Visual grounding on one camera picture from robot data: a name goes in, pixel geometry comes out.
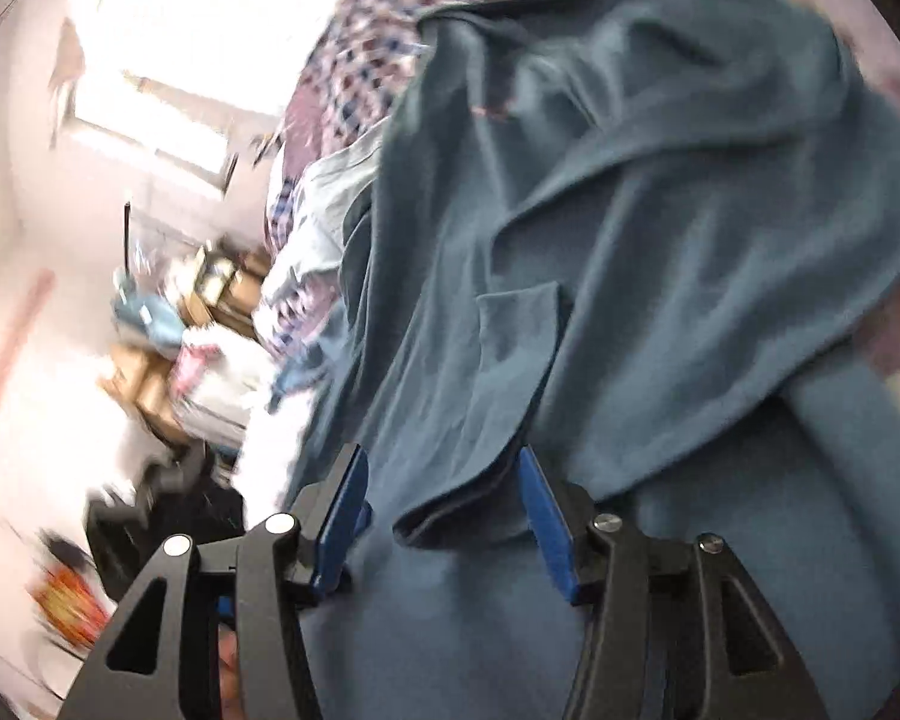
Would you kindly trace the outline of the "person left hand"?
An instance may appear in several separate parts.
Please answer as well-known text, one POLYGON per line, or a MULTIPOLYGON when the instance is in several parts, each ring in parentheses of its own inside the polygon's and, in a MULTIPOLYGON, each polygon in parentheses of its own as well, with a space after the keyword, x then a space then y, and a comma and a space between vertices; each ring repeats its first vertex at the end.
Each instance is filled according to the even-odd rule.
POLYGON ((242 684, 238 668, 237 635, 232 629, 221 626, 217 636, 219 655, 219 691, 221 691, 221 712, 224 720, 244 720, 242 706, 242 684))

